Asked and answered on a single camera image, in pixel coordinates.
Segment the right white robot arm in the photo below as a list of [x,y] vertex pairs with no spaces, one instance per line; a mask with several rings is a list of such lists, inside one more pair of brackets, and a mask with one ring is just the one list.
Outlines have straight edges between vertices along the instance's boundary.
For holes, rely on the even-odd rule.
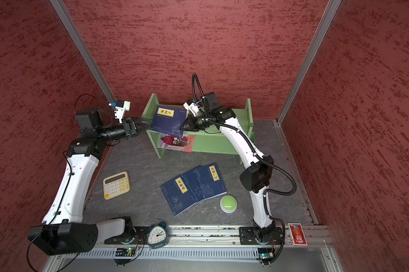
[[180,129],[204,130],[214,125],[231,142],[245,167],[240,175],[243,187],[249,192],[253,205],[254,237],[266,244],[275,234],[276,225],[269,215],[269,201],[265,190],[269,188],[272,167],[271,156],[265,156],[245,134],[233,110],[217,109],[205,114],[204,110],[188,109],[187,119]]

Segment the pink illustrated book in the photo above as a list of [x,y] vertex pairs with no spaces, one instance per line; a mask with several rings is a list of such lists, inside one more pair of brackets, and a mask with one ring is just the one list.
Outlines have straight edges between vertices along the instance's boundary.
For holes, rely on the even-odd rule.
[[157,148],[163,150],[180,151],[183,153],[191,153],[194,145],[195,135],[183,137],[162,134]]

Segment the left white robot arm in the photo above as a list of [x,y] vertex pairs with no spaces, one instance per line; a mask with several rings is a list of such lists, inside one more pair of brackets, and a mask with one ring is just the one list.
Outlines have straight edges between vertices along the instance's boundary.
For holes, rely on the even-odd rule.
[[41,225],[31,227],[30,244],[48,256],[89,252],[98,243],[131,244],[136,232],[130,217],[122,216],[97,224],[84,224],[85,198],[95,169],[109,142],[131,138],[150,128],[152,121],[123,119],[105,126],[99,115],[78,113],[75,116],[80,137],[66,152],[66,169],[57,195]]

